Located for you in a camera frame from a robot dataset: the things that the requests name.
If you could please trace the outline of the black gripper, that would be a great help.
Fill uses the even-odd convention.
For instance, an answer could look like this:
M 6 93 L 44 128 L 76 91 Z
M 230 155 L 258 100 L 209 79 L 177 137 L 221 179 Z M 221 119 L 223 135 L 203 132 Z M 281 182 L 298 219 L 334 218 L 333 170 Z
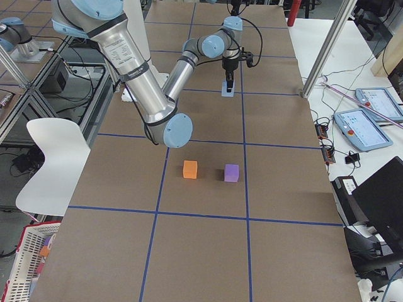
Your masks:
M 234 71 L 239 66 L 239 57 L 222 58 L 222 67 L 225 70 L 224 92 L 233 91 L 234 88 Z

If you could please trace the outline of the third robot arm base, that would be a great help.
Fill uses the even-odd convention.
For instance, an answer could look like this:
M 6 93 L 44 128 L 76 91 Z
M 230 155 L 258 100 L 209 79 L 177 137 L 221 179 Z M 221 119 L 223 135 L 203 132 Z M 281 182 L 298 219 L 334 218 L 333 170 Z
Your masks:
M 44 56 L 40 43 L 18 17 L 1 20 L 1 46 L 15 62 L 39 63 Z

